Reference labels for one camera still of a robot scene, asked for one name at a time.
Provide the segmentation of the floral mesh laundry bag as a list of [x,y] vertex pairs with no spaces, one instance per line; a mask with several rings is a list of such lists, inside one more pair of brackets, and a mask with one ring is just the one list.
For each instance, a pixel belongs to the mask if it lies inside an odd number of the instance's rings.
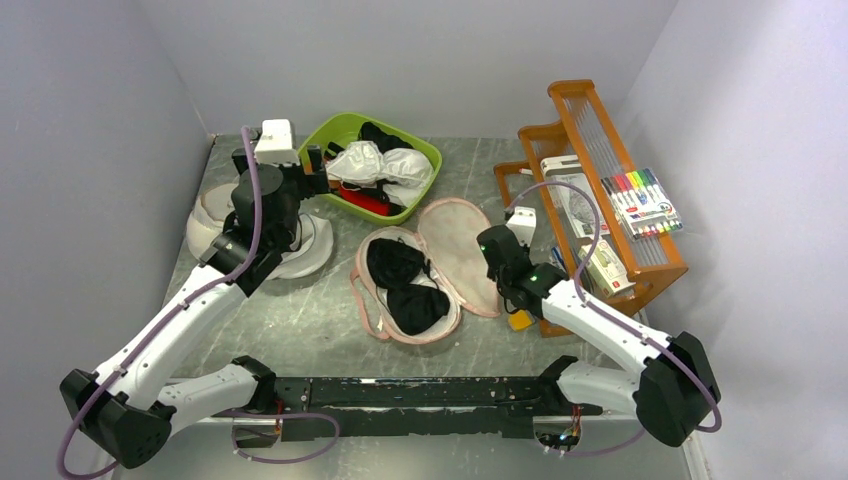
[[366,236],[350,274],[365,331],[423,345],[450,335],[464,312],[499,316],[500,296],[476,240],[490,226],[471,202],[443,198],[421,211],[414,231],[384,227]]

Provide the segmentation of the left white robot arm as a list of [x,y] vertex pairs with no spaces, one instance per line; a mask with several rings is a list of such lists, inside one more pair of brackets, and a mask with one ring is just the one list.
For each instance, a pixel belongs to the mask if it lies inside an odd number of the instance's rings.
[[96,370],[75,369],[62,380],[72,430],[107,452],[115,466],[143,465],[173,434],[206,417],[230,409],[254,416],[281,410],[275,373],[249,356],[190,381],[170,378],[265,280],[302,278],[327,262],[330,224],[299,210],[303,199],[329,189],[320,147],[310,145],[306,154],[307,166],[275,166],[236,150],[234,209],[180,291]]

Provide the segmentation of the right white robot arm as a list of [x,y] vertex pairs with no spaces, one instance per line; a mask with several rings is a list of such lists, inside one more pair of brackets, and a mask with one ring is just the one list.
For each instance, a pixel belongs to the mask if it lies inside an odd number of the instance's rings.
[[[616,368],[571,360],[539,391],[550,413],[574,404],[633,415],[660,443],[678,447],[696,431],[721,426],[720,390],[702,342],[645,326],[595,298],[549,263],[535,264],[505,225],[477,237],[488,277],[513,306],[592,344]],[[713,418],[712,426],[704,420]]]

